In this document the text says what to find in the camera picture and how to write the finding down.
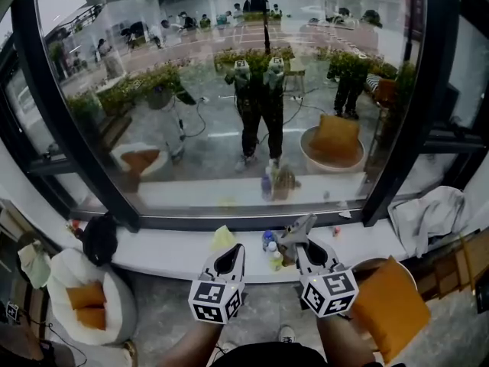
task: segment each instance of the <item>trousers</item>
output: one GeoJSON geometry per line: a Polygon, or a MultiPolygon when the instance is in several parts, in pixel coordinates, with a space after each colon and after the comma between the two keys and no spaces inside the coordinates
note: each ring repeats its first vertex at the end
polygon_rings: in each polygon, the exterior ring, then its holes
{"type": "Polygon", "coordinates": [[[258,126],[263,117],[269,134],[270,158],[279,158],[282,155],[283,140],[283,94],[256,98],[238,94],[237,106],[243,121],[243,133],[241,135],[243,155],[249,157],[254,153],[258,143],[258,126]]]}
{"type": "Polygon", "coordinates": [[[357,98],[363,90],[364,80],[344,76],[339,80],[338,90],[335,97],[335,110],[343,111],[346,102],[345,111],[354,111],[357,107],[357,98]]]}

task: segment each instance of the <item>white cube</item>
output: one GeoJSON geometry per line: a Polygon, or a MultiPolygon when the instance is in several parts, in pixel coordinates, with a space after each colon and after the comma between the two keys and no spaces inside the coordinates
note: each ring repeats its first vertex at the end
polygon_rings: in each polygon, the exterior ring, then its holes
{"type": "Polygon", "coordinates": [[[243,304],[244,283],[217,283],[194,280],[189,305],[196,320],[227,323],[243,304]]]}
{"type": "Polygon", "coordinates": [[[302,299],[318,317],[327,317],[350,310],[358,295],[353,272],[339,271],[301,279],[304,291],[302,299]]]}

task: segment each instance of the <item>shoe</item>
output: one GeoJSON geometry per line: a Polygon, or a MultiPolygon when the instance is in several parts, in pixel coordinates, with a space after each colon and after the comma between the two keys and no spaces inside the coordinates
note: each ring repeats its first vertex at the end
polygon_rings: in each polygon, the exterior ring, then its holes
{"type": "Polygon", "coordinates": [[[350,110],[348,112],[345,112],[345,117],[347,119],[358,119],[358,114],[355,110],[350,110]]]}
{"type": "Polygon", "coordinates": [[[226,353],[231,352],[233,349],[238,348],[238,346],[234,343],[224,343],[221,346],[218,344],[215,346],[214,356],[211,356],[212,363],[217,359],[223,357],[226,353]]]}
{"type": "Polygon", "coordinates": [[[278,340],[280,343],[294,343],[296,342],[296,333],[290,326],[282,326],[278,333],[278,340]]]}
{"type": "Polygon", "coordinates": [[[242,155],[239,158],[238,163],[235,166],[235,171],[237,173],[242,173],[243,171],[246,170],[247,167],[250,166],[250,164],[254,163],[257,160],[257,157],[253,155],[251,156],[244,156],[242,155]]]}
{"type": "Polygon", "coordinates": [[[270,158],[270,161],[268,162],[269,166],[273,166],[276,168],[280,168],[280,157],[278,158],[270,158]]]}

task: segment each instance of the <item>white round chair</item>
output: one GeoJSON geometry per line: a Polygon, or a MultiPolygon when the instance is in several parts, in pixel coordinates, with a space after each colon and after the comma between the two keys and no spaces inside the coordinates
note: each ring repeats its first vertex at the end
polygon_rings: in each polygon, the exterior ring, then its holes
{"type": "Polygon", "coordinates": [[[68,248],[52,258],[47,290],[54,317],[75,341],[92,346],[122,343],[136,328],[138,313],[129,287],[108,265],[98,268],[78,250],[68,248]],[[81,287],[94,281],[102,283],[106,299],[105,330],[83,326],[76,319],[66,292],[67,287],[81,287]]]}

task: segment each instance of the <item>orange cushion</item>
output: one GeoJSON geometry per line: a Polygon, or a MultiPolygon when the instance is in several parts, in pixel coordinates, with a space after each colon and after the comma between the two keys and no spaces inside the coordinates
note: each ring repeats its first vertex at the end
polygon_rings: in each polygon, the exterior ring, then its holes
{"type": "Polygon", "coordinates": [[[121,159],[131,168],[131,172],[137,175],[146,170],[158,158],[160,150],[131,151],[121,155],[121,159]]]}
{"type": "Polygon", "coordinates": [[[88,306],[103,307],[105,295],[100,281],[82,287],[67,288],[71,307],[76,310],[88,306]]]}
{"type": "Polygon", "coordinates": [[[319,128],[309,145],[324,154],[324,161],[354,161],[358,156],[359,132],[360,127],[355,121],[321,115],[319,128]]]}
{"type": "Polygon", "coordinates": [[[364,281],[353,314],[387,364],[429,322],[430,313],[406,270],[392,257],[364,281]]]}
{"type": "Polygon", "coordinates": [[[99,307],[85,307],[76,310],[77,320],[90,329],[105,330],[105,309],[99,307]]]}

